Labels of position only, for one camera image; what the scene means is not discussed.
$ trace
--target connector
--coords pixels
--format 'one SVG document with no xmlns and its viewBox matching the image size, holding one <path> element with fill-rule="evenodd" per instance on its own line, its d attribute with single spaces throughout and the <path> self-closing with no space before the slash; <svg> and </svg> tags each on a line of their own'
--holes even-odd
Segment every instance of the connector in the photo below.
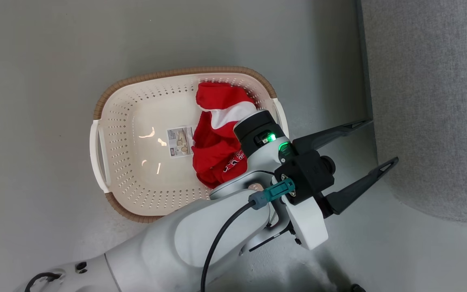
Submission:
<svg viewBox="0 0 467 292">
<path fill-rule="evenodd" d="M 251 194 L 248 197 L 248 201 L 254 201 L 255 205 L 252 206 L 253 209 L 258 210 L 267 205 L 269 202 L 276 200 L 287 193 L 293 192 L 295 190 L 295 183 L 291 178 L 286 178 L 283 181 L 280 181 L 262 192 L 256 192 Z"/>
</svg>

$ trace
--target black cable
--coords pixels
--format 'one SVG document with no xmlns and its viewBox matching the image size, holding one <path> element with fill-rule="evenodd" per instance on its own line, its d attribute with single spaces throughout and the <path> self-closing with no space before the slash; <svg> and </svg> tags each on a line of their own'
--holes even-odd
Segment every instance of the black cable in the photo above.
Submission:
<svg viewBox="0 0 467 292">
<path fill-rule="evenodd" d="M 239 217 L 241 214 L 244 213 L 244 211 L 250 209 L 253 205 L 255 205 L 255 201 L 249 201 L 246 205 L 241 207 L 241 209 L 237 210 L 233 215 L 226 220 L 226 223 L 221 227 L 219 230 L 219 233 L 217 233 L 217 236 L 215 236 L 214 242 L 212 242 L 212 246 L 210 247 L 210 250 L 208 251 L 208 255 L 206 256 L 206 260 L 204 261 L 204 266 L 203 266 L 203 273 L 201 274 L 201 292 L 204 292 L 205 285 L 206 285 L 206 273 L 208 272 L 208 266 L 210 266 L 210 261 L 212 260 L 212 255 L 214 254 L 215 248 L 217 247 L 217 244 L 219 243 L 219 240 L 221 240 L 221 237 L 225 233 L 226 229 L 232 224 L 232 222 Z"/>
<path fill-rule="evenodd" d="M 267 172 L 267 171 L 265 171 L 265 170 L 257 170 L 257 171 L 258 171 L 258 172 L 264 172 L 265 174 L 271 174 L 272 176 L 275 175 L 274 172 Z"/>
<path fill-rule="evenodd" d="M 30 282 L 28 282 L 28 285 L 26 285 L 26 288 L 24 288 L 24 292 L 30 292 L 30 289 L 34 285 L 35 281 L 38 279 L 41 279 L 42 277 L 48 277 L 48 281 L 53 281 L 55 279 L 58 279 L 61 277 L 62 274 L 54 274 L 54 273 L 39 273 L 33 277 Z"/>
</svg>

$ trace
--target basket handle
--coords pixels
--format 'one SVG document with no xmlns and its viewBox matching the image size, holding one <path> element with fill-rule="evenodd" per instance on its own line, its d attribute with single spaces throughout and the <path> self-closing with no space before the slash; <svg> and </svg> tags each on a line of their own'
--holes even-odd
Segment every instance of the basket handle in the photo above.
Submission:
<svg viewBox="0 0 467 292">
<path fill-rule="evenodd" d="M 105 148 L 104 148 L 104 139 L 103 136 L 100 135 L 100 128 L 99 128 L 99 121 L 100 120 L 93 120 L 93 124 L 91 125 L 91 131 L 89 132 L 89 157 L 91 157 L 91 166 L 93 167 L 93 173 L 95 174 L 96 182 L 98 183 L 99 187 L 104 191 L 104 193 L 109 193 L 109 188 L 107 187 L 107 180 L 105 179 L 109 175 L 105 174 L 105 169 L 102 171 L 100 168 L 100 158 L 99 158 L 99 149 L 98 149 L 98 139 L 100 137 L 100 145 L 102 148 L 102 158 L 104 160 L 104 164 L 107 166 L 107 161 L 105 159 Z"/>
</svg>

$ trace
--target gray fabric cushion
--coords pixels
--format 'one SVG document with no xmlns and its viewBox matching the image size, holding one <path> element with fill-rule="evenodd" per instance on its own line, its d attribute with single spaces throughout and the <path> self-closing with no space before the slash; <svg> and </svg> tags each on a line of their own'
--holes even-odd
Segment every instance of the gray fabric cushion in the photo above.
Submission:
<svg viewBox="0 0 467 292">
<path fill-rule="evenodd" d="M 467 0 L 362 1 L 378 159 L 427 214 L 467 222 Z"/>
</svg>

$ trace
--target product label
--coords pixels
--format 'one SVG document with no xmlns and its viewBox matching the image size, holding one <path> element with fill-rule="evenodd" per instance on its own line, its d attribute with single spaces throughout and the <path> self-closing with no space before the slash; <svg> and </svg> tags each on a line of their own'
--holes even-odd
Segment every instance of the product label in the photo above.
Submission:
<svg viewBox="0 0 467 292">
<path fill-rule="evenodd" d="M 183 126 L 167 130 L 170 157 L 187 157 L 193 155 L 192 146 L 196 126 Z"/>
</svg>

